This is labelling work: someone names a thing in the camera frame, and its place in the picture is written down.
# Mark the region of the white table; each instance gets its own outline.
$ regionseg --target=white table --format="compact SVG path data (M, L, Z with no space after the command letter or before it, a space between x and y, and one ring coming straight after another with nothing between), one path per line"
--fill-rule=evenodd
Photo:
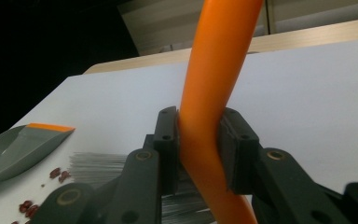
M0 183L0 223L24 223L18 204L41 204L60 186L49 172L68 168L74 152L141 147L159 110L179 106L185 74L186 63L171 63L68 77L15 126L76 130L34 168ZM358 40L248 55L227 106L241 112L263 147L292 153L316 182L342 192L358 181Z

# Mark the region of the brush bristles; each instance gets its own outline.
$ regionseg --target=brush bristles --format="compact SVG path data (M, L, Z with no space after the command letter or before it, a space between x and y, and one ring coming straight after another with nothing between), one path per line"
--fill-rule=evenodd
M127 155L75 153L70 158L68 169L73 181L85 183L93 188L106 184L120 176ZM210 224L214 218L206 203L202 200L186 171L179 173L178 190L175 195L161 198L161 221L163 224Z

